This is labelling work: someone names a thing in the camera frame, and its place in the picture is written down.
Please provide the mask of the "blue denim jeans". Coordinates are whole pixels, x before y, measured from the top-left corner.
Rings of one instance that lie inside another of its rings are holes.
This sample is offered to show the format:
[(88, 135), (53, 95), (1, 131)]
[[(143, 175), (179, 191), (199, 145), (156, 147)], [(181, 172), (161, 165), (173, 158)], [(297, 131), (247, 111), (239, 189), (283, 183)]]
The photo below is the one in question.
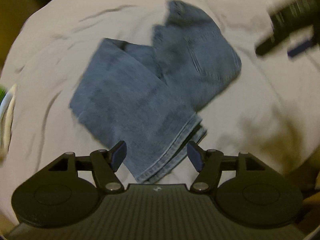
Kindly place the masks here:
[(203, 10), (168, 2), (151, 46), (105, 38), (70, 101), (80, 124), (107, 148), (127, 145), (136, 182), (162, 179), (206, 134), (198, 112), (241, 72), (241, 60)]

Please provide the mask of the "white textured duvet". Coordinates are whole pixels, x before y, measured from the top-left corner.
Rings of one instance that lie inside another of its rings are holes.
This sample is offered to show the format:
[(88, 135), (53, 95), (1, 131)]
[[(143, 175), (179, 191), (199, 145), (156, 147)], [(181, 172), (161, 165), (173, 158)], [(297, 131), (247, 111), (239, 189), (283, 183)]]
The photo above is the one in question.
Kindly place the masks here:
[[(149, 44), (167, 0), (52, 0), (29, 17), (1, 76), (17, 85), (9, 153), (1, 164), (1, 212), (12, 222), (11, 195), (60, 154), (100, 147), (69, 102), (104, 37)], [(200, 113), (204, 148), (251, 152), (281, 173), (319, 146), (319, 50), (289, 60), (294, 40), (258, 58), (271, 29), (267, 9), (282, 0), (183, 0), (214, 19), (242, 61), (240, 76)]]

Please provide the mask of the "green white object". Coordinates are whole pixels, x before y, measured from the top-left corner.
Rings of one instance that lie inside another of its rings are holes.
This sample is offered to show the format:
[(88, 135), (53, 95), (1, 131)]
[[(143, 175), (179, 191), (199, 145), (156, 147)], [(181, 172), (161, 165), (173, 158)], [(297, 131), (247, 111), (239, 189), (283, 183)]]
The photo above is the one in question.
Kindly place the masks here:
[(1, 86), (1, 163), (6, 159), (11, 141), (17, 85), (9, 90)]

